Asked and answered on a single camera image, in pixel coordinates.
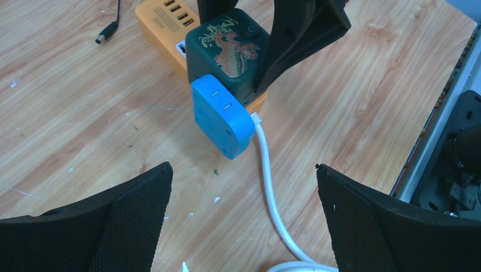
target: dark green box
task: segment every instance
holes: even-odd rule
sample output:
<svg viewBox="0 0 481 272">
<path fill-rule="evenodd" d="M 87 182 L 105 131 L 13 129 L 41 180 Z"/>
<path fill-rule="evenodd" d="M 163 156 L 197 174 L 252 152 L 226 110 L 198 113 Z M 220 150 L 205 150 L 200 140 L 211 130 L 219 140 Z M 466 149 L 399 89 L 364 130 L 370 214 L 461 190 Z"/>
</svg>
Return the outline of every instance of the dark green box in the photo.
<svg viewBox="0 0 481 272">
<path fill-rule="evenodd" d="M 185 38 L 189 82 L 212 74 L 245 106 L 269 42 L 269 34 L 243 10 L 235 8 L 191 30 Z"/>
</svg>

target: red dragon print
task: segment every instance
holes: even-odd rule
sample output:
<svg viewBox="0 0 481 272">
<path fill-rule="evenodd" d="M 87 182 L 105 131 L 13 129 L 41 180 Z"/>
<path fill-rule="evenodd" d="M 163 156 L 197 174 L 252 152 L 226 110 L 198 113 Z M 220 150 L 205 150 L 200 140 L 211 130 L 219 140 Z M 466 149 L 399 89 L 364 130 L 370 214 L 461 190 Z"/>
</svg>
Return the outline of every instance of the red dragon print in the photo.
<svg viewBox="0 0 481 272">
<path fill-rule="evenodd" d="M 235 32 L 217 33 L 214 36 L 216 45 L 222 49 L 214 60 L 230 78 L 242 75 L 247 70 L 247 60 L 257 59 L 257 50 L 260 49 L 253 43 L 241 44 L 235 40 L 236 37 Z"/>
</svg>

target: wooden tabletop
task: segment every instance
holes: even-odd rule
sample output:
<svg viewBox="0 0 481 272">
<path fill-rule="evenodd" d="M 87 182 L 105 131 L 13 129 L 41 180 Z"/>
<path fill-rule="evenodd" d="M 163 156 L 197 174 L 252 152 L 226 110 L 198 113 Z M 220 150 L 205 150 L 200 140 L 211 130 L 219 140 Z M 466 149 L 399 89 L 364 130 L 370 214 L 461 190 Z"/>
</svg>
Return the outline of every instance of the wooden tabletop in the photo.
<svg viewBox="0 0 481 272">
<path fill-rule="evenodd" d="M 210 143 L 189 86 L 140 33 L 139 3 L 122 1 L 102 46 L 116 0 L 0 3 L 0 218 L 39 215 L 169 161 L 152 271 L 294 260 L 269 219 L 256 142 L 233 161 Z M 239 7 L 271 29 L 273 1 Z M 275 81 L 261 112 L 284 222 L 331 266 L 315 164 L 389 193 L 475 27 L 443 0 L 356 0 L 346 11 L 346 36 Z"/>
</svg>

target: black cable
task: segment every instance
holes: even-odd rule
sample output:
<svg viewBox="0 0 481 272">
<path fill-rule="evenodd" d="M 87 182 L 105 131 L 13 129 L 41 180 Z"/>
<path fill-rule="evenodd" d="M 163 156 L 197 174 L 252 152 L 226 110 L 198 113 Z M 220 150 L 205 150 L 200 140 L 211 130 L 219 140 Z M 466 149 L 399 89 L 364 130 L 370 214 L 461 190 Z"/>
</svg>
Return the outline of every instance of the black cable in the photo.
<svg viewBox="0 0 481 272">
<path fill-rule="evenodd" d="M 99 37 L 95 40 L 97 44 L 102 44 L 107 41 L 112 35 L 117 31 L 119 28 L 119 21 L 120 21 L 120 0 L 119 4 L 117 5 L 117 20 L 110 23 L 104 30 L 101 31 Z"/>
</svg>

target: white cable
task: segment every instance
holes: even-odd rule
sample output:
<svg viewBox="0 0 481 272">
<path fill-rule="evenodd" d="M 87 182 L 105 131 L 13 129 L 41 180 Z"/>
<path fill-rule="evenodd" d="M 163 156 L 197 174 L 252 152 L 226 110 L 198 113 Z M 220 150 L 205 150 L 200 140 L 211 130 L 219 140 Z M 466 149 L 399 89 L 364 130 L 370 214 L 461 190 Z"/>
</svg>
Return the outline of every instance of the white cable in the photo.
<svg viewBox="0 0 481 272">
<path fill-rule="evenodd" d="M 282 222 L 281 215 L 277 209 L 276 199 L 274 197 L 274 189 L 272 187 L 272 176 L 271 176 L 271 161 L 269 159 L 269 150 L 267 148 L 267 140 L 265 138 L 264 130 L 260 123 L 260 119 L 257 113 L 251 114 L 252 120 L 254 121 L 256 134 L 259 139 L 260 154 L 262 156 L 262 173 L 264 176 L 264 187 L 265 196 L 267 198 L 267 206 L 269 207 L 269 212 L 271 213 L 272 221 L 279 232 L 284 243 L 290 249 L 290 251 L 299 259 L 299 261 L 285 262 L 278 264 L 270 268 L 267 272 L 302 272 L 302 271 L 321 271 L 321 272 L 338 272 L 337 268 L 330 267 L 327 265 L 322 265 L 316 263 L 311 259 L 306 253 L 299 248 L 299 246 L 294 242 L 292 237 L 290 237 L 284 223 Z"/>
</svg>

